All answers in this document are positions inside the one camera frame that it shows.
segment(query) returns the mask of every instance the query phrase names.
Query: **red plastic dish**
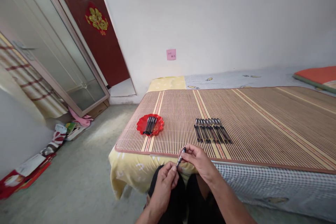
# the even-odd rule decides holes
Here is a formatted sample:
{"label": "red plastic dish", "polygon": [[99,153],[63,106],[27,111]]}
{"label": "red plastic dish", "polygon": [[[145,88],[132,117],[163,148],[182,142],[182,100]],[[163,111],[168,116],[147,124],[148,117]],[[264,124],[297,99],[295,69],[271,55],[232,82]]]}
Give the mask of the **red plastic dish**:
{"label": "red plastic dish", "polygon": [[164,125],[164,121],[162,119],[161,116],[159,115],[156,115],[156,114],[148,114],[148,115],[145,115],[143,117],[141,117],[137,123],[137,130],[140,131],[140,134],[143,135],[144,134],[144,131],[146,130],[146,126],[147,126],[147,120],[148,120],[148,117],[150,116],[153,116],[155,118],[157,118],[157,121],[156,121],[156,124],[154,126],[154,129],[153,129],[153,132],[152,132],[152,135],[156,135],[159,133],[160,130],[163,129],[163,125]]}

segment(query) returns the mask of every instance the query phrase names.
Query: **door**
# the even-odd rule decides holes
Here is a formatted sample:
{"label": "door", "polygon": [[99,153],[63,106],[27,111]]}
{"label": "door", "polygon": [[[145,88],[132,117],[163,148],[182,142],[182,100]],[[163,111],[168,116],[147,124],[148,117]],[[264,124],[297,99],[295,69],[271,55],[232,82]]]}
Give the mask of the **door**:
{"label": "door", "polygon": [[[130,78],[104,0],[65,2],[108,85],[114,86]],[[100,14],[101,21],[96,23]]]}
{"label": "door", "polygon": [[109,97],[51,0],[2,4],[2,33],[79,116]]}

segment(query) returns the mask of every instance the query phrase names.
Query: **striped curtain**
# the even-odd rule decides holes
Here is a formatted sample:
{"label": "striped curtain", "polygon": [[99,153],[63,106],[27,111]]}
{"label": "striped curtain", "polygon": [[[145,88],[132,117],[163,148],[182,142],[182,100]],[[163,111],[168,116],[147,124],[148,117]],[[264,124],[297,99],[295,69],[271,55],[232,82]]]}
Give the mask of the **striped curtain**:
{"label": "striped curtain", "polygon": [[10,73],[44,118],[57,118],[68,112],[61,98],[1,33],[0,65]]}

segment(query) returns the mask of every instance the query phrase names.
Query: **glass door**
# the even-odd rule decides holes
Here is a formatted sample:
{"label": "glass door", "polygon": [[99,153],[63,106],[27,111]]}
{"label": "glass door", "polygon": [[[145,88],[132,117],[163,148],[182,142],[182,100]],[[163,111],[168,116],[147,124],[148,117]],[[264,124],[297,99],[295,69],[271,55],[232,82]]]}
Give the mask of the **glass door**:
{"label": "glass door", "polygon": [[79,116],[109,97],[51,0],[3,1],[3,33]]}

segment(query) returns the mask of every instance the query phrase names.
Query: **yellow bedsheet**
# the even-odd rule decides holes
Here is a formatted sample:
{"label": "yellow bedsheet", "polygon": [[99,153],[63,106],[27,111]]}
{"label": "yellow bedsheet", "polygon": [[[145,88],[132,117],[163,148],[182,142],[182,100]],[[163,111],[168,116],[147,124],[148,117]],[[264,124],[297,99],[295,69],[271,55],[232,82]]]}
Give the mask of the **yellow bedsheet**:
{"label": "yellow bedsheet", "polygon": [[[148,92],[186,89],[185,86],[184,76],[164,77],[152,80]],[[150,187],[154,172],[160,165],[168,161],[177,162],[177,158],[122,153],[117,152],[114,148],[108,159],[111,164],[111,184],[117,199],[120,199],[126,184],[145,193]],[[196,172],[191,164],[182,164],[181,167],[185,180],[191,173]]]}

